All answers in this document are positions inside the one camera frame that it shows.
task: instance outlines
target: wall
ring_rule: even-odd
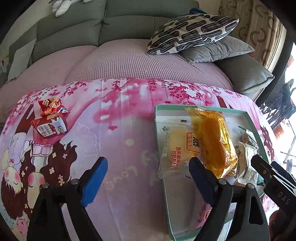
[[[200,8],[208,14],[217,15],[221,0],[198,0]]]
[[[0,58],[9,53],[9,46],[40,19],[51,13],[49,0],[36,0],[12,25],[0,44]]]

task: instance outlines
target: patterned curtain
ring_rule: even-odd
[[[231,35],[251,45],[249,55],[268,69],[283,29],[273,12],[259,0],[221,0],[219,14],[239,19]]]

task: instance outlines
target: tray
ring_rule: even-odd
[[[156,135],[159,155],[161,156],[165,141],[164,121],[187,120],[191,122],[190,117],[185,109],[199,106],[186,105],[157,105],[155,107]],[[268,162],[268,158],[261,141],[260,136],[247,112],[241,110],[205,107],[208,110],[222,111],[234,145],[236,141],[241,141],[241,130],[238,126],[249,129],[254,133],[259,146],[259,154]],[[233,177],[226,177],[230,184],[233,184]],[[188,179],[183,174],[174,174],[162,179],[163,192],[165,197],[166,215],[168,221],[169,236],[173,241],[183,241],[195,238],[200,229],[187,231],[192,218],[195,205],[196,185],[192,179]],[[257,186],[256,190],[259,196],[263,195],[263,187]],[[231,204],[225,223],[233,219],[235,204]]]

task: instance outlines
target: pink floral tablecloth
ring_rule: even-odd
[[[38,100],[59,97],[71,112],[68,132],[40,140],[30,125],[40,118]],[[216,106],[247,111],[270,161],[276,138],[248,97],[208,85],[159,79],[102,79],[53,86],[25,95],[0,136],[0,213],[19,240],[26,240],[39,186],[79,178],[99,156],[109,169],[89,216],[104,240],[169,240],[155,136],[157,104]],[[66,206],[63,213],[73,240]],[[205,221],[204,203],[200,204]]]

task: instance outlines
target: black and white patterned pillow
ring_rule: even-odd
[[[147,53],[177,53],[189,47],[214,43],[227,36],[238,22],[237,18],[201,13],[174,18],[155,30]]]

